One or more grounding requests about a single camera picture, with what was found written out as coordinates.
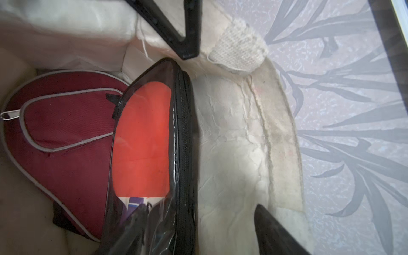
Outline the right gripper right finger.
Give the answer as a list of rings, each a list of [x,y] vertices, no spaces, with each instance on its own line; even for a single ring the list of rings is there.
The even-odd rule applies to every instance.
[[[261,204],[254,214],[260,255],[309,255],[310,253]]]

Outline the clear case red paddles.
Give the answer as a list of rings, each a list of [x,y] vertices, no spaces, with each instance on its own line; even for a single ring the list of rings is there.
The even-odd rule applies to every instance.
[[[141,255],[193,255],[197,180],[189,75],[164,58],[108,100],[115,124],[103,235],[144,204],[149,214]]]

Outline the maroon paddle case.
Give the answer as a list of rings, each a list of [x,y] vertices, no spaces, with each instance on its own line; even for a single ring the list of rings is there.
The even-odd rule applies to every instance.
[[[68,228],[102,237],[115,105],[128,84],[105,72],[64,70],[23,82],[1,108],[1,139],[18,170],[59,209]]]

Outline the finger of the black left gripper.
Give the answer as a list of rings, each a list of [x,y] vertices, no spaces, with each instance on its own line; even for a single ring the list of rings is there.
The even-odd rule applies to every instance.
[[[154,1],[127,1],[182,60],[195,58],[200,52],[202,1],[184,1],[185,35],[181,35]]]

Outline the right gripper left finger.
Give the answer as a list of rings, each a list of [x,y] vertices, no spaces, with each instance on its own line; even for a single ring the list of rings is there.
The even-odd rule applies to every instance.
[[[96,255],[140,255],[149,209],[142,204],[123,222],[104,233]]]

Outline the beige canvas tote bag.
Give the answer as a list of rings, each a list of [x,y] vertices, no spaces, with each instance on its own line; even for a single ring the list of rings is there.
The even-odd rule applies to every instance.
[[[154,2],[184,36],[184,1]],[[214,1],[202,2],[199,55],[182,60],[127,1],[2,1],[1,108],[14,88],[45,73],[105,72],[129,87],[170,58],[192,84],[193,255],[260,255],[258,204],[311,254],[294,120],[266,42]],[[1,139],[1,254],[95,254],[102,238],[68,224]]]

